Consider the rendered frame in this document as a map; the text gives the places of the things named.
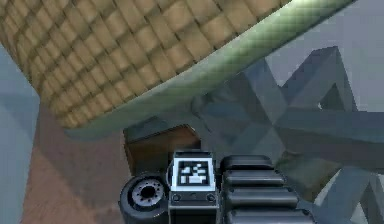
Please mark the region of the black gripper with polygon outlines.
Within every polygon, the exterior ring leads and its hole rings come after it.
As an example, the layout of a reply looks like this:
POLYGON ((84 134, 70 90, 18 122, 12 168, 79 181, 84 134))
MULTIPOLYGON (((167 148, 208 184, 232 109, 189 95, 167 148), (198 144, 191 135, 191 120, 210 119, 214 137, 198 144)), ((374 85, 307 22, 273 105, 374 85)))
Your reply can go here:
POLYGON ((122 188, 119 208, 124 224, 168 224, 168 187, 159 173, 143 173, 122 188))

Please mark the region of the brown wooden box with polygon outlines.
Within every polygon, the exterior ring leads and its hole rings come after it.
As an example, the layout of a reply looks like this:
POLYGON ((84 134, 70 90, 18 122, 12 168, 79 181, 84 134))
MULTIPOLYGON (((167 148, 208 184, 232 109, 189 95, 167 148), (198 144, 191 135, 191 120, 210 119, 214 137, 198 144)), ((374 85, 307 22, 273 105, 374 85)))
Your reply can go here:
POLYGON ((145 134, 133 139, 127 136, 124 144, 132 176, 142 172, 164 172, 177 150, 198 149, 201 139, 186 124, 145 134))

